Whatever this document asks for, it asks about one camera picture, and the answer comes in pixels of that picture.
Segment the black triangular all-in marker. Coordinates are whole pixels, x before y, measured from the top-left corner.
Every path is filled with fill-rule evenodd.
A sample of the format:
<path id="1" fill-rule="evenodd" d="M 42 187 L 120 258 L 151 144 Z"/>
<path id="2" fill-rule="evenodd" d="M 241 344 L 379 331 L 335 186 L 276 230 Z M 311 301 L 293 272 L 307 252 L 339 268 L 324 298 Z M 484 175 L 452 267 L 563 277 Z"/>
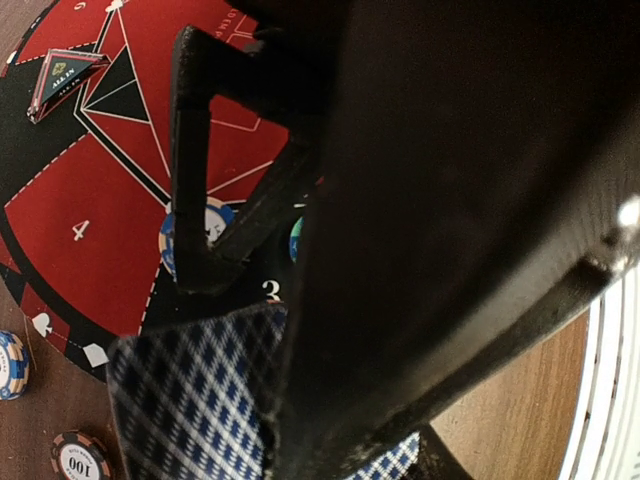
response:
<path id="1" fill-rule="evenodd" d="M 111 60 L 105 54 L 50 49 L 37 77 L 27 118 L 32 124 L 39 123 L 69 95 L 110 64 Z"/>

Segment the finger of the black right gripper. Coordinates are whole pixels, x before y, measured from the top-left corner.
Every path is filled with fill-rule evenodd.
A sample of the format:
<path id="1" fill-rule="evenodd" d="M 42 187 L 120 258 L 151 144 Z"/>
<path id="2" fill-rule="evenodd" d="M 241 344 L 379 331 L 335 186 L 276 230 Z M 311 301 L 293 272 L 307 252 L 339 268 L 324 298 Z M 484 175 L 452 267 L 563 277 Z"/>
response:
<path id="1" fill-rule="evenodd" d="M 218 97 L 288 132 L 258 183 L 230 200 L 207 184 Z M 174 44 L 169 106 L 174 279 L 184 293 L 219 295 L 318 183 L 320 75 L 266 39 L 240 50 L 188 25 Z"/>

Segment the blue cream chips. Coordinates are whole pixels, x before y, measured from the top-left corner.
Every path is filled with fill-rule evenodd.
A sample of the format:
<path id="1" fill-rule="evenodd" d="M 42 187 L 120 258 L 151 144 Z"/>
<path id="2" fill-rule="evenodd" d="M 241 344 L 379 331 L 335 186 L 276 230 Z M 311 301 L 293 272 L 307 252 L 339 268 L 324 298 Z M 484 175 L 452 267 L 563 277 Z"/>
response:
<path id="1" fill-rule="evenodd" d="M 201 253 L 205 247 L 212 246 L 227 226 L 233 222 L 235 215 L 234 207 L 231 204 L 208 196 L 203 213 L 204 225 L 200 232 L 195 235 L 195 239 L 190 243 L 190 246 L 195 246 L 197 253 Z M 173 281 L 176 281 L 177 278 L 174 259 L 175 238 L 175 215 L 171 204 L 168 204 L 166 206 L 166 216 L 158 233 L 158 248 L 161 263 Z"/>

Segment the green chips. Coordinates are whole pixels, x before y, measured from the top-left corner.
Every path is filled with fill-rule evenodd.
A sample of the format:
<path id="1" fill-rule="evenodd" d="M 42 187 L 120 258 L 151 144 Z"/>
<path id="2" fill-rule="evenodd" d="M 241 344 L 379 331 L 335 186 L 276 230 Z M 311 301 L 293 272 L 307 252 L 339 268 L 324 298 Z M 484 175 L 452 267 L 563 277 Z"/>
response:
<path id="1" fill-rule="evenodd" d="M 292 262 L 297 261 L 300 236 L 304 225 L 304 217 L 300 216 L 293 224 L 288 241 L 288 251 Z"/>

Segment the blue cream poker chip stack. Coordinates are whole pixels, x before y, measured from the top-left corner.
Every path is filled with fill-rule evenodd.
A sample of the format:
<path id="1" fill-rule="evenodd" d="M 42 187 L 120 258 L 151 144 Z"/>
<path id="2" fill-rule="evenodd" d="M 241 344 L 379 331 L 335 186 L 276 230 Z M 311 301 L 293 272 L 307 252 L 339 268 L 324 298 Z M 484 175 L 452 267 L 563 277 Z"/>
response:
<path id="1" fill-rule="evenodd" d="M 30 357 L 27 347 L 14 333 L 1 331 L 1 399 L 14 400 L 28 386 Z"/>

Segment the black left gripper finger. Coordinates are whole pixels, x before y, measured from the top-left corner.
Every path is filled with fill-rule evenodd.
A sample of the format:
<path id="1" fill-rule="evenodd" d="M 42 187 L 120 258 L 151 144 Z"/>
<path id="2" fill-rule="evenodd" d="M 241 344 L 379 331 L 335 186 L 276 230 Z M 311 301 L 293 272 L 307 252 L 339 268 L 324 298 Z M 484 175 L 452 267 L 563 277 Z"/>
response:
<path id="1" fill-rule="evenodd" d="M 430 425 L 420 429 L 419 440 L 418 458 L 412 466 L 413 479 L 473 479 Z"/>

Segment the red black poker chip stack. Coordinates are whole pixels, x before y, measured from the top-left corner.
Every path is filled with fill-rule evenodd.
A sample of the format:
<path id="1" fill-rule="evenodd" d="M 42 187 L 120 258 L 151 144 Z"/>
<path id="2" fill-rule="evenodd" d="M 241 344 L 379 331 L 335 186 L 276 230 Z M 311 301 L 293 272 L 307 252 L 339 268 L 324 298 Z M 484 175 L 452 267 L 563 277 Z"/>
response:
<path id="1" fill-rule="evenodd" d="M 50 459 L 57 479 L 114 479 L 106 447 L 79 430 L 59 433 L 52 441 Z"/>

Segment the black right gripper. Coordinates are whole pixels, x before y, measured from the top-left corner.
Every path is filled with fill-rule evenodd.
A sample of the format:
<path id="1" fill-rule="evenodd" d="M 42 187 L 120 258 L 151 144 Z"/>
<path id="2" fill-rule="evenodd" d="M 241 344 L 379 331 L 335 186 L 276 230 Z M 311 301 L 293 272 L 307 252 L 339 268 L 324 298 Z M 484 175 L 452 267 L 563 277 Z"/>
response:
<path id="1" fill-rule="evenodd" d="M 274 479 L 338 479 L 564 321 L 639 191 L 635 1 L 253 1 L 336 53 Z"/>

